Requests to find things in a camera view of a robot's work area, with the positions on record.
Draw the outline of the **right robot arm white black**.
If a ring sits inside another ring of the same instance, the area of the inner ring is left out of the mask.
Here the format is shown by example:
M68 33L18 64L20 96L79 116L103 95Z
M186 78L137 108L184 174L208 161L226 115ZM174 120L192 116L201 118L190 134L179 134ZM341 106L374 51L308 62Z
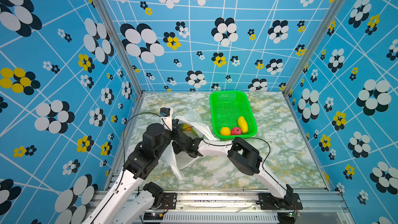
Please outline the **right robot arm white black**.
M260 152L244 139L235 138L229 143L211 142L203 138L193 139L182 131L173 131L172 140L176 154L183 151L193 158L228 158L241 173L254 176L269 190L277 208L294 207L293 189L264 165L265 160L260 156Z

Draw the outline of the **yellow lemon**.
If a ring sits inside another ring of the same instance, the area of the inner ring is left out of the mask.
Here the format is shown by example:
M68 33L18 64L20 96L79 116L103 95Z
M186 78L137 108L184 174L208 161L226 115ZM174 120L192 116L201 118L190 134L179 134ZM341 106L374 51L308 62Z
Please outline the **yellow lemon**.
M220 130L220 134L222 136L230 136L231 135L231 129L228 127L222 127Z

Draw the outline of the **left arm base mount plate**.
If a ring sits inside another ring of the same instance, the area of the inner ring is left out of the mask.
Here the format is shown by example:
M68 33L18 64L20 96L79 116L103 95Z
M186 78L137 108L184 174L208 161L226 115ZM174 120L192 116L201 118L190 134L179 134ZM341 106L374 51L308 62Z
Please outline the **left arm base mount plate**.
M164 192L154 198L152 209L170 210L176 209L177 193Z

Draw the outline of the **white plastic bag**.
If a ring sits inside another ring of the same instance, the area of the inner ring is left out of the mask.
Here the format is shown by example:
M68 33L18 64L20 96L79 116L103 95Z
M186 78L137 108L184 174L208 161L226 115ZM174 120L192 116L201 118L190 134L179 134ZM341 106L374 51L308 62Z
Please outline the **white plastic bag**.
M220 140L212 134L209 126L203 122L198 112L191 107L182 116L178 115L174 119L171 116L167 116L162 117L162 120L165 121L163 125L166 128L170 127L172 129L172 138L161 158L170 167L174 175L179 180L183 180L184 174L180 170L190 166L201 156L201 153L199 153L200 145L205 142L214 143ZM179 166L176 155L181 152L184 152L191 160L187 164Z

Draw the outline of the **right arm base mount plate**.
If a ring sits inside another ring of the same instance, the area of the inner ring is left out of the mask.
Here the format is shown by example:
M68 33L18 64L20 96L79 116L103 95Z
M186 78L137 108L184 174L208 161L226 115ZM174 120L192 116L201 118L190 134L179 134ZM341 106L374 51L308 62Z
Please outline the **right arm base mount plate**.
M271 193L258 194L259 200L256 201L262 210L302 210L302 201L298 194L288 195L288 199L274 197Z

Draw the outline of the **yellow mango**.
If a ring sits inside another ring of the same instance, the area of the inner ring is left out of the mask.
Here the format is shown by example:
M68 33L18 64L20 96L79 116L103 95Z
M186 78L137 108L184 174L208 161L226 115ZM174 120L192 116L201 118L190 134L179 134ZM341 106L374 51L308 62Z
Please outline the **yellow mango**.
M248 123L243 116L238 118L238 127L240 128L242 134L246 134L249 130Z

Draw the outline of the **red dragon fruit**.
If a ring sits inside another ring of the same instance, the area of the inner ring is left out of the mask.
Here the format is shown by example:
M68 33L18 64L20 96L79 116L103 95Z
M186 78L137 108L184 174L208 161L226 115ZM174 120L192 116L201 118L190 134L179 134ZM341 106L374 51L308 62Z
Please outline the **red dragon fruit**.
M239 127L234 127L231 130L231 135L242 135L242 130Z

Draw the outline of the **yellow banana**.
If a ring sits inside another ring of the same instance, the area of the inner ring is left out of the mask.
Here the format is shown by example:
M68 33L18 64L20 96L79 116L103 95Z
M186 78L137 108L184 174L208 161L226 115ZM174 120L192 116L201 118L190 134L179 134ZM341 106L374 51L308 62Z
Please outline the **yellow banana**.
M191 131L192 130L192 126L190 126L189 124L181 124L180 125L180 130L181 131Z

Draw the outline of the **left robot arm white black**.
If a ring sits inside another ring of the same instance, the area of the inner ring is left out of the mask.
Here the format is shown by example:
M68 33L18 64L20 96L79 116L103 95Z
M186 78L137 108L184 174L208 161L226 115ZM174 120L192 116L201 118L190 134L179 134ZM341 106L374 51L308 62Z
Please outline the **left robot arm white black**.
M126 204L131 194L144 182L177 134L178 125L153 123L143 134L142 141L130 153L116 182L84 224L110 224Z

